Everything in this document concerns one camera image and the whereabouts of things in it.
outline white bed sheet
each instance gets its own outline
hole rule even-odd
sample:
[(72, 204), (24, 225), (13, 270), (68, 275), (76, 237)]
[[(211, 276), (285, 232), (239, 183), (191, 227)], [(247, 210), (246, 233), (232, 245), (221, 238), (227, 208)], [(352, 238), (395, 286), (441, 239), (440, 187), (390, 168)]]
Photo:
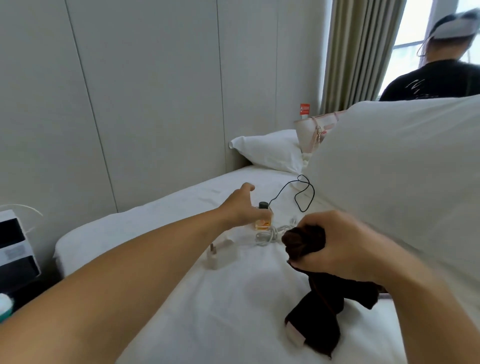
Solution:
[[(228, 173), (71, 231), (57, 243), (57, 261), (69, 275), (135, 236), (217, 207), (243, 182), (256, 185), (252, 203), (257, 204), (275, 197), (295, 178), (254, 166)], [(293, 201), (296, 192), (286, 188), (272, 203), (275, 225), (303, 215)], [(329, 208), (316, 200), (308, 212)], [(308, 347), (295, 347), (283, 322), (310, 291), (307, 277), (288, 266), (281, 244), (256, 246), (254, 234), (249, 227), (232, 232), (240, 258), (221, 270), (207, 270), (203, 255), (118, 363), (406, 363), (390, 300), (379, 301), (370, 311), (347, 300), (338, 315), (342, 337), (332, 361)]]

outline brown garment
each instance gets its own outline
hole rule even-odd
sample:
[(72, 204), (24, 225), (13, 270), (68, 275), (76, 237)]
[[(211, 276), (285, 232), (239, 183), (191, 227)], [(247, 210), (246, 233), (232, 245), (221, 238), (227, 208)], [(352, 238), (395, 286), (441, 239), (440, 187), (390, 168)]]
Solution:
[[(297, 260), (325, 247), (325, 230), (319, 226), (293, 228), (283, 235), (282, 242), (290, 259)], [(379, 286), (327, 273), (298, 271), (308, 276), (312, 291), (287, 315), (285, 324), (290, 322), (308, 346), (331, 358), (340, 339), (336, 315), (343, 310), (344, 299), (371, 309), (377, 303)]]

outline left hand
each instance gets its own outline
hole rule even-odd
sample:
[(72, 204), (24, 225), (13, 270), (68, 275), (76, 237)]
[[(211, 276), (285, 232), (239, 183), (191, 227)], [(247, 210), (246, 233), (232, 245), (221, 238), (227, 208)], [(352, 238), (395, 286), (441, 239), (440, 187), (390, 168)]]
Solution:
[(250, 192), (254, 189), (254, 185), (244, 183), (238, 190), (233, 191), (218, 208), (218, 211), (227, 218), (232, 228), (248, 225), (256, 220), (269, 220), (272, 218), (272, 212), (270, 210), (252, 206)]

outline curtain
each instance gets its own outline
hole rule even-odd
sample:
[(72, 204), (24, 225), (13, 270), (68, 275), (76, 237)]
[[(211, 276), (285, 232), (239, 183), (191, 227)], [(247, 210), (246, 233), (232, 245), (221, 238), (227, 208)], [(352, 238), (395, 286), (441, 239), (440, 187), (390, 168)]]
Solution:
[(375, 100), (407, 0), (334, 0), (320, 112)]

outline man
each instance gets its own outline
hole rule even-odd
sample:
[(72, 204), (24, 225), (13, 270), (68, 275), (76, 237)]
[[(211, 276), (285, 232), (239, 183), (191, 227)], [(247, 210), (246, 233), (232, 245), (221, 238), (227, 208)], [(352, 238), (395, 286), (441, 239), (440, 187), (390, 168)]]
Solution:
[(480, 67), (460, 61), (479, 27), (478, 9), (440, 19), (426, 43), (426, 64), (394, 80), (380, 101), (480, 94)]
[[(253, 189), (109, 250), (24, 306), (0, 326), (0, 363), (114, 363), (218, 235), (271, 218), (252, 206)], [(410, 364), (479, 362), (480, 332), (422, 262), (344, 213), (300, 225), (322, 226), (326, 246), (292, 265), (386, 287)]]

